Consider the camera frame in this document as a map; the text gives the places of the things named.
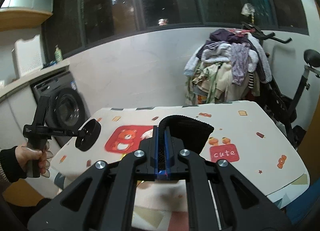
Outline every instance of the black front-load washer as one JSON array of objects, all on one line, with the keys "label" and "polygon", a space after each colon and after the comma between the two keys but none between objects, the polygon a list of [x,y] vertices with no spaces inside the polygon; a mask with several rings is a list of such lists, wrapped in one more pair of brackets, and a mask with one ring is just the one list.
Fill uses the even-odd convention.
[{"label": "black front-load washer", "polygon": [[[45,119],[49,127],[78,130],[88,119],[84,100],[77,91],[76,83],[69,71],[33,85],[32,91],[37,102],[42,94],[51,96]],[[62,147],[71,138],[55,139]]]}]

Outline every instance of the screw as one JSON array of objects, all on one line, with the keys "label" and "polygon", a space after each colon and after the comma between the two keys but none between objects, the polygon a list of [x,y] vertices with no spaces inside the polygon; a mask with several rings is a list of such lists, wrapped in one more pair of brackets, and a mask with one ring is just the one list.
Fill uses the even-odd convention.
[{"label": "screw", "polygon": [[220,167],[226,167],[228,164],[229,164],[228,161],[226,161],[225,159],[218,160],[218,165]]},{"label": "screw", "polygon": [[106,166],[106,163],[104,161],[100,160],[100,161],[96,162],[95,166],[98,169],[102,169],[102,168],[104,168]]},{"label": "screw", "polygon": [[136,151],[134,152],[134,155],[135,155],[136,157],[142,157],[142,156],[144,156],[144,151],[138,149],[138,150],[136,150]]},{"label": "screw", "polygon": [[188,156],[188,155],[190,155],[190,151],[188,149],[182,149],[180,151],[180,155],[181,156]]}]

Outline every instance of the soap bottle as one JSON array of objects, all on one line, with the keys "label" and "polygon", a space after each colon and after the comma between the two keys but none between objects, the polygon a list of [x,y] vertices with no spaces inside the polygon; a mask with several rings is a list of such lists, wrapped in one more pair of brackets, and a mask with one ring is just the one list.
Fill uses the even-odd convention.
[{"label": "soap bottle", "polygon": [[56,45],[56,51],[54,52],[54,57],[57,63],[63,60],[62,53],[61,53],[61,50],[58,48],[58,45]]}]

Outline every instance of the blue fabric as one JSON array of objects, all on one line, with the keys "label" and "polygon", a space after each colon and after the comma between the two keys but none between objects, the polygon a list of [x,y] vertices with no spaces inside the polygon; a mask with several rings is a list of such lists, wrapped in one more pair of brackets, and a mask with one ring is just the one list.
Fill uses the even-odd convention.
[{"label": "blue fabric", "polygon": [[320,196],[320,178],[300,197],[287,205],[287,216],[292,224],[297,224],[308,214],[310,208]]}]

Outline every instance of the hand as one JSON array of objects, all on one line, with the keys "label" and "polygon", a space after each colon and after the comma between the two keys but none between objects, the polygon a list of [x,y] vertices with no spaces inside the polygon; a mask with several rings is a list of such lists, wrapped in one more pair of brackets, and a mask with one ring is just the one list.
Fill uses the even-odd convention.
[{"label": "hand", "polygon": [[24,172],[27,171],[27,162],[30,160],[39,160],[40,174],[44,177],[49,177],[50,172],[46,168],[50,167],[50,162],[47,160],[53,157],[52,152],[48,151],[49,142],[47,141],[44,151],[31,149],[25,145],[20,145],[15,149],[17,161]]}]

